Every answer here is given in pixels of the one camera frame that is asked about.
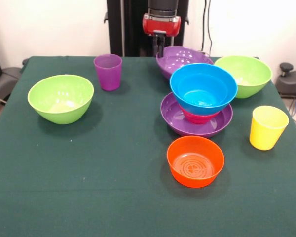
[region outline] purple cup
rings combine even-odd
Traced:
[[[93,61],[100,86],[103,90],[112,91],[120,86],[122,59],[115,54],[104,54]]]

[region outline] purple bowl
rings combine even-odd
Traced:
[[[191,63],[207,63],[214,64],[213,61],[203,53],[193,49],[180,46],[164,48],[163,57],[156,56],[157,64],[161,69],[161,73],[166,79],[170,80],[172,73],[180,67]]]
[[[161,102],[161,114],[167,124],[181,136],[212,137],[226,128],[232,119],[232,107],[228,104],[206,124],[194,124],[188,121],[171,92]]]

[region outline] yellow cup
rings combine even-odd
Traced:
[[[252,112],[250,143],[259,150],[270,150],[289,124],[289,118],[273,106],[259,106]]]

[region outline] cup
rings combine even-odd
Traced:
[[[252,112],[250,143],[259,150],[270,150],[289,124],[282,110],[273,106],[259,106]]]
[[[115,54],[104,54],[93,61],[100,86],[103,90],[112,91],[120,86],[122,59]]]

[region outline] green bowl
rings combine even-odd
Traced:
[[[271,69],[259,59],[247,56],[227,56],[215,65],[229,72],[238,84],[236,98],[248,98],[265,87],[272,78]]]
[[[57,75],[36,83],[28,93],[28,101],[43,118],[69,124],[87,111],[93,94],[93,85],[86,78]]]

